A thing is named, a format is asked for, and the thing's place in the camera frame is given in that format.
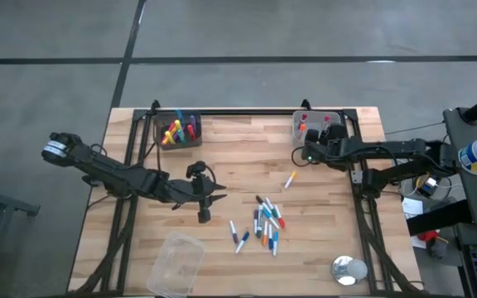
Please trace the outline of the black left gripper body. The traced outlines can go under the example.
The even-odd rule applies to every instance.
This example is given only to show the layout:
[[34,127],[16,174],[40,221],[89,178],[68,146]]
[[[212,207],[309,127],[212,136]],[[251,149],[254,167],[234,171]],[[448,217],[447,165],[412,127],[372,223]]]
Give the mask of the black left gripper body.
[[192,181],[169,180],[166,183],[166,188],[170,197],[178,204],[196,202],[200,199],[200,195],[195,193]]

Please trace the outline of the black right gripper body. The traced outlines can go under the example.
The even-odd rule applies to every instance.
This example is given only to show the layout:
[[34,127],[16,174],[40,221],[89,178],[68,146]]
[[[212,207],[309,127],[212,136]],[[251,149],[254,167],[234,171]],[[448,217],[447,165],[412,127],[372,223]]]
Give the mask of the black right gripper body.
[[327,166],[348,166],[348,138],[328,140],[327,142],[307,139],[302,149],[302,159],[312,164]]

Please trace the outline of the clear plastic bin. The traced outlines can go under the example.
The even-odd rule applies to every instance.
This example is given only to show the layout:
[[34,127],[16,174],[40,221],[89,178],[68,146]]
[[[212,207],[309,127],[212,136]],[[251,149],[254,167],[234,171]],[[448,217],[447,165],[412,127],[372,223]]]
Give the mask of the clear plastic bin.
[[169,233],[147,278],[147,289],[156,296],[186,298],[204,257],[203,242],[183,233]]

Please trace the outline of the light grey plastic bin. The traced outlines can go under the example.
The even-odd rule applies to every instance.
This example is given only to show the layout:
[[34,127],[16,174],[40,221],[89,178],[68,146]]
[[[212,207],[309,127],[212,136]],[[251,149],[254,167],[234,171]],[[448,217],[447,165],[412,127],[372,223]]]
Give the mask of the light grey plastic bin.
[[301,147],[304,145],[306,132],[304,133],[301,140],[297,139],[297,135],[299,133],[298,126],[301,119],[301,115],[303,113],[308,114],[308,117],[305,122],[306,132],[308,129],[316,129],[322,132],[321,125],[324,121],[325,115],[330,116],[330,124],[332,123],[343,124],[343,121],[344,121],[343,117],[339,113],[333,112],[333,111],[305,111],[305,110],[295,111],[292,115],[292,125],[291,125],[291,134],[292,134],[291,142],[294,147]]

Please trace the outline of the dark grey plastic bin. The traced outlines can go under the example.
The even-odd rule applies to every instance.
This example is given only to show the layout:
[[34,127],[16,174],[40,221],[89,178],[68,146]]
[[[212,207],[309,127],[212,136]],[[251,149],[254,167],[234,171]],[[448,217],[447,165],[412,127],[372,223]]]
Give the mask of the dark grey plastic bin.
[[[188,147],[197,147],[200,146],[202,143],[202,127],[201,127],[201,114],[197,111],[188,111],[188,110],[181,110],[185,124],[181,126],[185,134],[185,143],[181,143],[178,140],[175,144],[168,144],[162,145],[161,140],[164,137],[164,132],[169,128],[171,123],[174,123],[177,120],[176,110],[173,111],[158,111],[156,117],[154,119],[155,131],[156,131],[156,139],[157,144],[162,150],[170,151],[175,149],[183,149]],[[190,124],[189,116],[190,115],[196,116],[197,121],[197,132],[196,132],[196,140],[191,141],[190,136],[188,134],[186,126]]]

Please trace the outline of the white paper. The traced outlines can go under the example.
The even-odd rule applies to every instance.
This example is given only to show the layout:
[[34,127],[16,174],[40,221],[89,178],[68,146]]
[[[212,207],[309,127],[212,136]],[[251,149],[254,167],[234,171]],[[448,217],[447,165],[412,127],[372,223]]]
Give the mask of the white paper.
[[423,203],[418,199],[405,197],[402,200],[402,210],[406,219],[411,219],[424,213]]

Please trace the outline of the red object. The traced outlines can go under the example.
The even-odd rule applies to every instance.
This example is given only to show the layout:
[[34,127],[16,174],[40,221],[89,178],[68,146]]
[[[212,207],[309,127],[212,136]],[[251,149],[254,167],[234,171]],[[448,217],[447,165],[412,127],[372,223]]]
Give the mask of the red object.
[[424,233],[419,233],[417,238],[424,243],[428,243],[439,236],[439,233],[436,230],[426,231]]

